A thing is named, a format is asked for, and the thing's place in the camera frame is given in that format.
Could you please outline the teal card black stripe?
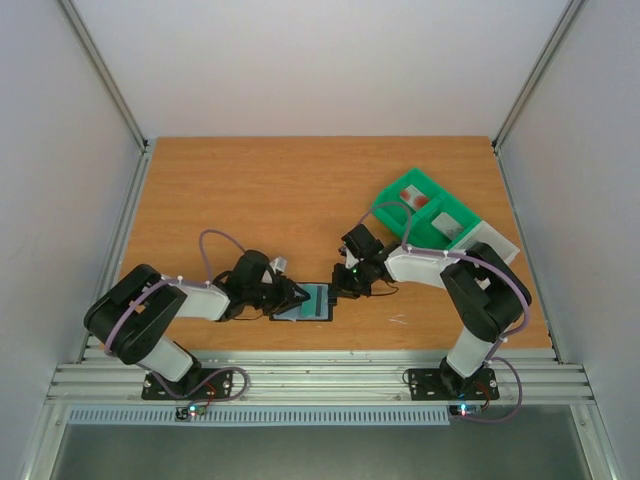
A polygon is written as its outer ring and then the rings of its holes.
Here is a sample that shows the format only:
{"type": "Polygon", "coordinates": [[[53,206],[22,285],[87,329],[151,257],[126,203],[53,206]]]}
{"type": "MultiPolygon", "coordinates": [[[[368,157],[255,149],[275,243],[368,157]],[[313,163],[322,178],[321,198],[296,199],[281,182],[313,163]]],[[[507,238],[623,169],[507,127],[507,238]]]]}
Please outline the teal card black stripe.
{"type": "Polygon", "coordinates": [[[311,295],[311,298],[300,306],[298,319],[303,321],[328,321],[330,318],[328,285],[304,283],[301,286],[311,295]]]}

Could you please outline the black leather card holder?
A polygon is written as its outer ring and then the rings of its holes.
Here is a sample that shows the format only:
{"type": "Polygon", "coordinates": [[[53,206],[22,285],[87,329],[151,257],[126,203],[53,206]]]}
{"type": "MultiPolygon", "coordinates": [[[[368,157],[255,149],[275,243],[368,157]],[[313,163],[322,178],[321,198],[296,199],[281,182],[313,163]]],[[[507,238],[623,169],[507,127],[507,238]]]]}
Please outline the black leather card holder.
{"type": "Polygon", "coordinates": [[[302,302],[293,308],[269,316],[270,321],[331,322],[337,297],[328,283],[298,283],[296,299],[302,302]]]}

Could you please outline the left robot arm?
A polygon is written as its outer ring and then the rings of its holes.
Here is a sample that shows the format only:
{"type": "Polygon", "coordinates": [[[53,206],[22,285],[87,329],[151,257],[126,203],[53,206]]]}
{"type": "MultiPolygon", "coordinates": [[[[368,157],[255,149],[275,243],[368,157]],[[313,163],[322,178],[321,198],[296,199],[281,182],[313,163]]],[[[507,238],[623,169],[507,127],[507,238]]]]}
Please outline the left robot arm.
{"type": "Polygon", "coordinates": [[[150,371],[169,396],[182,399],[195,395],[206,380],[201,363],[166,336],[175,318],[225,322],[247,307],[272,316],[309,299],[265,254],[247,250],[233,269],[205,283],[169,278],[140,264],[89,308],[83,323],[107,355],[150,371]]]}

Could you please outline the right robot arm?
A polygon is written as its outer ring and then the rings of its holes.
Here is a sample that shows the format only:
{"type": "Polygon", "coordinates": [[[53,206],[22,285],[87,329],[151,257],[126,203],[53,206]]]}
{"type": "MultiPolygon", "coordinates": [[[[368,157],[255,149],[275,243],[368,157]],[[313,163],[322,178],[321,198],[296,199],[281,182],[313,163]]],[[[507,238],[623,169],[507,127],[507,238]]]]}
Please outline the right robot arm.
{"type": "Polygon", "coordinates": [[[342,238],[342,263],[334,266],[332,290],[339,296],[372,295],[372,286],[415,283],[444,289],[461,322],[455,345],[441,360],[429,386],[447,400],[473,389],[489,356],[510,327],[529,319],[529,290],[496,250],[477,241],[463,250],[436,250],[408,243],[384,245],[358,224],[342,238]]]}

